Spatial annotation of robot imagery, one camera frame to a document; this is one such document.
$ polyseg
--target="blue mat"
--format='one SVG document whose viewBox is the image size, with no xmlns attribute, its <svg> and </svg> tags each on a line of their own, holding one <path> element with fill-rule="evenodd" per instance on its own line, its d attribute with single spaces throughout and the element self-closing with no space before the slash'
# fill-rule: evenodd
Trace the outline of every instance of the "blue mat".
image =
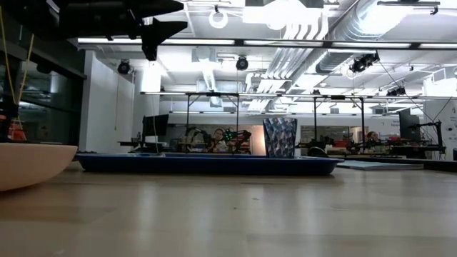
<svg viewBox="0 0 457 257">
<path fill-rule="evenodd" d="M 322 176 L 329 175 L 341 162 L 332 158 L 294 159 L 249 155 L 149 153 L 76 155 L 86 171 L 123 173 L 198 173 L 237 175 Z"/>
</svg>

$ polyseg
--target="person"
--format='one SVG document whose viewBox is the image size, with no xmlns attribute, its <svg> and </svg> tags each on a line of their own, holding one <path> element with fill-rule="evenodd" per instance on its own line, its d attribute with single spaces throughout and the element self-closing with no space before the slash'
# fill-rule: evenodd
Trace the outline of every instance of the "person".
<svg viewBox="0 0 457 257">
<path fill-rule="evenodd" d="M 378 134 L 374 131 L 370 131 L 368 132 L 368 134 L 366 134 L 366 138 L 370 141 L 375 141 L 375 142 L 379 142 L 379 137 L 378 137 Z"/>
<path fill-rule="evenodd" d="M 223 138 L 224 138 L 224 130 L 222 130 L 221 128 L 216 129 L 214 131 L 213 144 L 208 149 L 208 152 L 214 153 L 214 152 L 227 151 L 228 147 L 226 145 L 226 142 L 224 140 L 222 140 Z"/>
</svg>

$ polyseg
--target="ductwork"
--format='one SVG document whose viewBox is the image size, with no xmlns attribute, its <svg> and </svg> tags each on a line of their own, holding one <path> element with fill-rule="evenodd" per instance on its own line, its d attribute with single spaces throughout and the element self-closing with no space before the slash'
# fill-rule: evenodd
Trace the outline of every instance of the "ductwork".
<svg viewBox="0 0 457 257">
<path fill-rule="evenodd" d="M 341 22 L 327 35 L 331 41 L 375 41 L 397 26 L 408 14 L 410 7 L 405 6 L 378 6 L 378 0 L 360 0 Z M 329 53 L 325 49 L 315 49 L 308 56 L 304 65 L 293 77 L 300 87 L 313 87 L 320 83 L 313 79 L 311 85 L 300 85 L 305 74 L 330 74 L 341 64 L 350 59 L 353 54 Z"/>
</svg>

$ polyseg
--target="beige curved object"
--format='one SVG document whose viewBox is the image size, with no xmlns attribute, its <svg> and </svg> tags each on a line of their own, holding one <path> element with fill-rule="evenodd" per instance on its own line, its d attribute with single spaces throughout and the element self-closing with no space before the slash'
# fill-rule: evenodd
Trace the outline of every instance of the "beige curved object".
<svg viewBox="0 0 457 257">
<path fill-rule="evenodd" d="M 0 143 L 0 191 L 44 182 L 73 160 L 76 146 Z"/>
</svg>

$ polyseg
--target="ceiling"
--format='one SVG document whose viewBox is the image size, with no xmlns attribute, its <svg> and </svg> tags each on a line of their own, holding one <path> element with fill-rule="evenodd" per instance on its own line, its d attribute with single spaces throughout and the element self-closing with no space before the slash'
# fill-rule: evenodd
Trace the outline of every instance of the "ceiling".
<svg viewBox="0 0 457 257">
<path fill-rule="evenodd" d="M 339 6 L 328 10 L 328 23 L 333 22 L 352 5 L 355 0 L 339 0 Z M 213 9 L 208 6 L 196 6 L 188 1 L 189 12 L 180 11 L 172 14 L 157 16 L 160 21 L 187 21 L 191 24 L 175 37 L 185 38 L 227 38 L 227 39 L 280 39 L 286 32 L 285 29 L 273 30 L 265 24 L 246 24 L 239 16 L 228 15 L 228 23 L 222 29 L 216 29 L 209 23 L 209 14 Z M 221 7 L 223 10 L 232 11 L 240 15 L 243 7 Z M 442 8 L 432 16 L 429 14 L 431 7 L 415 8 L 408 16 L 385 33 L 378 40 L 382 41 L 457 41 L 457 9 Z M 383 23 L 387 16 L 378 17 L 378 22 Z M 278 49 L 260 47 L 211 47 L 218 54 L 218 64 L 214 67 L 216 81 L 240 81 L 244 83 L 247 74 L 251 72 L 264 73 Z M 96 46 L 98 57 L 119 63 L 121 59 L 130 59 L 131 65 L 136 70 L 148 66 L 140 46 L 134 45 L 100 45 Z M 178 91 L 185 85 L 196 85 L 198 80 L 203 80 L 204 75 L 198 65 L 191 62 L 192 46 L 160 46 L 158 62 L 162 69 L 161 83 L 167 90 Z M 349 79 L 340 70 L 334 71 L 321 83 L 322 94 L 343 94 L 354 92 L 354 89 L 365 94 L 378 92 L 383 86 L 392 84 L 393 79 L 400 81 L 410 94 L 422 92 L 423 80 L 431 72 L 446 66 L 457 66 L 457 51 L 379 51 L 381 63 L 375 64 L 355 79 Z M 238 56 L 246 56 L 249 68 L 246 71 L 237 71 L 235 63 Z"/>
</svg>

